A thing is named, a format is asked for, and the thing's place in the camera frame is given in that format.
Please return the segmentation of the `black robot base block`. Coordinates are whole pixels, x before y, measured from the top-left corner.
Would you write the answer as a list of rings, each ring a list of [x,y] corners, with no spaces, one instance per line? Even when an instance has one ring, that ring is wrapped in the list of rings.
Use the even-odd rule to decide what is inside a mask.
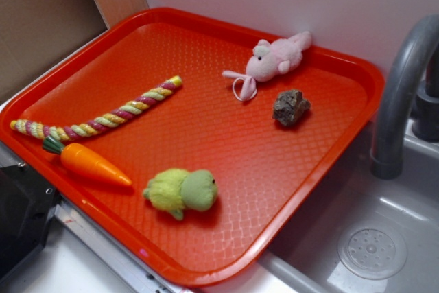
[[[1,282],[45,247],[60,197],[29,165],[1,168]]]

